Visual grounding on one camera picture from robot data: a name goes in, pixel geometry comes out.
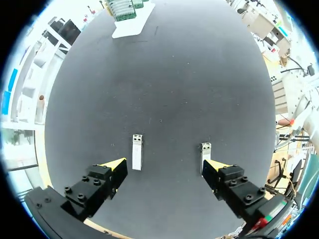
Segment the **cable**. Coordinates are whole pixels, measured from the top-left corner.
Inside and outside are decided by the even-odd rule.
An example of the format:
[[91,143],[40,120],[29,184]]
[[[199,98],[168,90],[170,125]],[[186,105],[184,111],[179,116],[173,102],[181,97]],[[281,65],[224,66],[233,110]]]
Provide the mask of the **cable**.
[[292,69],[287,69],[287,70],[284,70],[284,71],[281,71],[280,73],[284,73],[284,72],[287,72],[287,71],[293,71],[293,70],[303,70],[303,68],[292,68]]
[[292,187],[292,189],[293,189],[293,192],[294,192],[294,197],[293,197],[293,198],[295,198],[296,195],[297,195],[297,192],[295,191],[294,184],[292,183],[292,181],[290,180],[290,178],[288,178],[288,180],[289,180],[289,182],[290,182],[290,184],[291,184],[291,187]]
[[[295,62],[300,68],[302,68],[302,66],[301,66],[296,60],[294,60],[294,59],[291,58],[290,56],[288,56],[288,58],[291,59],[293,62]],[[305,73],[304,68],[302,68],[302,70],[303,70],[303,72],[304,72],[304,77],[305,77],[307,74]]]
[[284,118],[285,120],[287,120],[287,121],[290,123],[290,120],[287,119],[286,117],[284,117],[282,114],[280,114],[280,116],[281,116],[282,118]]
[[281,129],[281,128],[287,127],[287,126],[289,126],[289,125],[290,125],[290,124],[287,124],[287,125],[281,126],[281,127],[279,127],[279,128],[276,128],[276,129]]

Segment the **black round table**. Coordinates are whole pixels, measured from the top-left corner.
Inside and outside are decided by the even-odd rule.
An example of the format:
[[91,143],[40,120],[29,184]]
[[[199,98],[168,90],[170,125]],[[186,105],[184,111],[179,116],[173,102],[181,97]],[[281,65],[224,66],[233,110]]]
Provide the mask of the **black round table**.
[[[45,145],[54,188],[92,163],[127,158],[128,176],[92,221],[139,239],[215,238],[242,220],[200,175],[212,159],[264,185],[275,139],[266,65],[240,16],[222,0],[154,1],[142,33],[113,39],[99,14],[68,52],[49,99]],[[132,170],[132,135],[143,169]]]

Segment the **white machine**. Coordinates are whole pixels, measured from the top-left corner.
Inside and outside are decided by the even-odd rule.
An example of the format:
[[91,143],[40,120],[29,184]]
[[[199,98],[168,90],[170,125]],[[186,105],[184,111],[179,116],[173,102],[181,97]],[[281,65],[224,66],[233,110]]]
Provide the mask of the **white machine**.
[[310,136],[315,150],[319,151],[319,73],[301,77],[292,71],[272,82],[276,113],[288,113],[291,121],[290,139],[275,147],[289,143],[303,128]]

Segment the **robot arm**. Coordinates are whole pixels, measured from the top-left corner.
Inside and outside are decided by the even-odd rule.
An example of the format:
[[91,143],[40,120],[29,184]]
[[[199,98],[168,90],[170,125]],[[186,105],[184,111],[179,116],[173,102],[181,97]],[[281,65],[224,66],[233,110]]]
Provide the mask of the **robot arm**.
[[35,221],[50,239],[113,238],[83,223],[92,217],[109,197],[112,199],[127,176],[126,159],[87,168],[87,175],[72,187],[65,187],[65,197],[53,188],[35,188],[24,200]]

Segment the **chair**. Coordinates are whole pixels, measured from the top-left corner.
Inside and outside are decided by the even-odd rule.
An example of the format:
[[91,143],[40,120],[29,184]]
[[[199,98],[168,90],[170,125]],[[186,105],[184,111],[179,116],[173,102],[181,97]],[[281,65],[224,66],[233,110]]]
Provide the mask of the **chair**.
[[277,187],[281,178],[286,178],[286,176],[284,175],[284,168],[286,167],[287,160],[285,158],[283,158],[282,161],[284,161],[284,167],[281,167],[281,163],[278,160],[275,161],[275,163],[277,163],[279,165],[279,175],[276,178],[274,178],[273,180],[270,180],[270,179],[267,180],[268,184],[272,184],[276,181],[275,186],[273,186],[273,188]]

